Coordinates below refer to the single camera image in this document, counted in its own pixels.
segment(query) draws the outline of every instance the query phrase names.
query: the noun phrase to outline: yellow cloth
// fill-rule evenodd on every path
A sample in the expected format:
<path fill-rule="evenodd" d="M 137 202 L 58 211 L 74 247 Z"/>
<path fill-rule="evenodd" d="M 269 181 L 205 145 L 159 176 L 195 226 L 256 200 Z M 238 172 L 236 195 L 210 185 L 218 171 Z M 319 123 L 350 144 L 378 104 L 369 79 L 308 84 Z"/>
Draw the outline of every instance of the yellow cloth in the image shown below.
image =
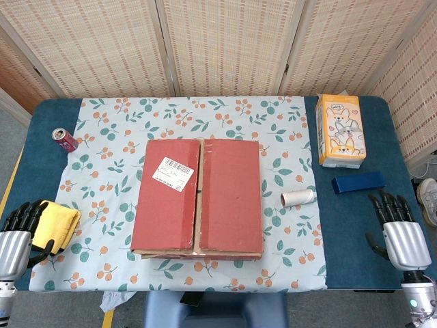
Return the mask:
<path fill-rule="evenodd" d="M 68 246 L 74 228 L 81 218 L 81 212 L 48 200 L 43 200 L 41 204 L 44 202 L 48 202 L 48 206 L 42 212 L 32 243 L 44 249 L 47 242 L 53 239 L 55 244 L 51 253 L 56 254 L 60 249 L 64 250 Z"/>

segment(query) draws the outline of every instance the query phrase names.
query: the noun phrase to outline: yellow tape line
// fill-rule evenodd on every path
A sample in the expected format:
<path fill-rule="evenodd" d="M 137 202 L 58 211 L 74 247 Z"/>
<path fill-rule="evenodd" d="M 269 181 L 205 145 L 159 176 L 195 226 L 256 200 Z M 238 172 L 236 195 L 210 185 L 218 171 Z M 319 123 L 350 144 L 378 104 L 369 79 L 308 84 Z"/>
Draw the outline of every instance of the yellow tape line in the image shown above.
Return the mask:
<path fill-rule="evenodd" d="M 111 328 L 112 318 L 114 317 L 114 310 L 104 313 L 102 328 Z"/>
<path fill-rule="evenodd" d="M 2 216 L 3 211 L 5 209 L 6 201 L 8 200 L 9 193 L 10 193 L 11 187 L 12 187 L 12 183 L 14 182 L 14 179 L 15 179 L 15 173 L 16 173 L 16 170 L 18 169 L 18 164 L 20 164 L 20 160 L 21 160 L 21 155 L 22 154 L 23 154 L 23 149 L 21 148 L 20 156 L 18 156 L 18 159 L 16 160 L 14 171 L 12 171 L 12 175 L 11 175 L 11 177 L 9 179 L 8 185 L 6 186 L 5 193 L 3 194 L 3 198 L 1 199 L 1 203 L 0 203 L 0 217 Z"/>

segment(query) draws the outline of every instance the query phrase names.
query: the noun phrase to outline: chair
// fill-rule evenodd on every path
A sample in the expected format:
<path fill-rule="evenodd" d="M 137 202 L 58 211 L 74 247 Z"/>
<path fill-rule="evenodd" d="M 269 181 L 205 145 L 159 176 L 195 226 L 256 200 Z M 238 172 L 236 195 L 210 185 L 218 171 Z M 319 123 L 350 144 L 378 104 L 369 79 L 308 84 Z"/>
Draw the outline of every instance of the chair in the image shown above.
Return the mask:
<path fill-rule="evenodd" d="M 180 303 L 183 294 L 149 292 L 144 328 L 288 328 L 284 293 L 205 292 L 198 307 Z"/>

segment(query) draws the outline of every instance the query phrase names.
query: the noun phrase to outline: floral tablecloth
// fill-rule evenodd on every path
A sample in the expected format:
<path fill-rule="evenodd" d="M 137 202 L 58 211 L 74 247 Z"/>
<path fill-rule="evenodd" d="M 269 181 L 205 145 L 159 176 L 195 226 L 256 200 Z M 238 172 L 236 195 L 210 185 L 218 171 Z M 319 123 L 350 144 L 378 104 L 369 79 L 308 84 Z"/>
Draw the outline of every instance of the floral tablecloth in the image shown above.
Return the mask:
<path fill-rule="evenodd" d="M 317 202 L 282 208 L 283 191 L 315 190 L 303 97 L 83 99 L 56 202 L 82 212 L 68 248 L 36 265 L 30 290 L 298 292 L 325 288 Z M 130 252 L 148 140 L 259 141 L 264 254 L 256 261 L 142 260 Z"/>

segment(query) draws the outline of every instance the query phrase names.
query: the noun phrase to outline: shoe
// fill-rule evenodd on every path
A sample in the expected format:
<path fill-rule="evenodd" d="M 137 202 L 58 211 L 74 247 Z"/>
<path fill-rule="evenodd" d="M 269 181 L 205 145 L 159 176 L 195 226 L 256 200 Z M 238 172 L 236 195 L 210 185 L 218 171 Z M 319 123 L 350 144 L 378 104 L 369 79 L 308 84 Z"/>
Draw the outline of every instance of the shoe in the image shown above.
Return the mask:
<path fill-rule="evenodd" d="M 426 223 L 437 228 L 437 181 L 428 178 L 417 189 L 417 199 L 422 204 Z"/>

